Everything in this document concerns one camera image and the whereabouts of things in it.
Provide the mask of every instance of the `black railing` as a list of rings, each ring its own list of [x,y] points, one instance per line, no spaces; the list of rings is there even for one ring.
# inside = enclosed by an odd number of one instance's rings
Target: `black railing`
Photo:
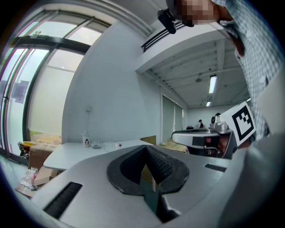
[[[185,25],[183,25],[180,21],[175,23],[176,30],[183,28],[184,26]],[[145,53],[146,50],[148,50],[152,45],[154,45],[169,34],[170,33],[167,29],[164,29],[161,32],[157,33],[155,36],[153,36],[151,39],[149,39],[146,43],[142,45],[143,53]]]

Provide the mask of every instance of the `black slot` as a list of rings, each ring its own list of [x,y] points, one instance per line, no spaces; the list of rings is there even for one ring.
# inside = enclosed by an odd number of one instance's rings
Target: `black slot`
[[[79,192],[82,184],[70,182],[44,209],[50,216],[59,219],[75,195]]]
[[[207,164],[207,165],[205,165],[205,167],[209,168],[209,169],[216,170],[216,171],[221,171],[221,172],[225,172],[227,170],[227,168],[225,168],[225,167],[215,166],[215,165],[212,165],[212,164]]]

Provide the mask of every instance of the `tabletop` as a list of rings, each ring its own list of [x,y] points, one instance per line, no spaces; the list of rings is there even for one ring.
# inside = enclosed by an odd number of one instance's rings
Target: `tabletop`
[[[133,147],[138,145],[151,145],[141,140],[123,141],[122,148]],[[102,148],[93,149],[84,147],[82,143],[67,142],[58,146],[54,152],[48,156],[44,162],[44,167],[64,171],[71,168],[76,163],[91,157],[110,153],[115,151],[114,142],[102,144]]]

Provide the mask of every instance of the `ceiling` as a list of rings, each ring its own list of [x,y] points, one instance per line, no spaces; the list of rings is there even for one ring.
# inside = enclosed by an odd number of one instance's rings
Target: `ceiling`
[[[166,0],[111,0],[126,8],[151,25],[157,19],[157,11],[167,8]]]
[[[186,49],[152,67],[189,108],[241,103],[249,98],[242,68],[231,41],[222,39]],[[210,76],[217,75],[215,92],[209,94]]]

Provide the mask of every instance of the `ceiling light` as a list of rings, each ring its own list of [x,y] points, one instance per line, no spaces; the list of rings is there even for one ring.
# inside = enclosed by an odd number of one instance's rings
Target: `ceiling light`
[[[216,86],[216,82],[217,82],[217,76],[211,76],[210,77],[210,89],[209,89],[209,94],[212,94],[215,90],[215,86]]]

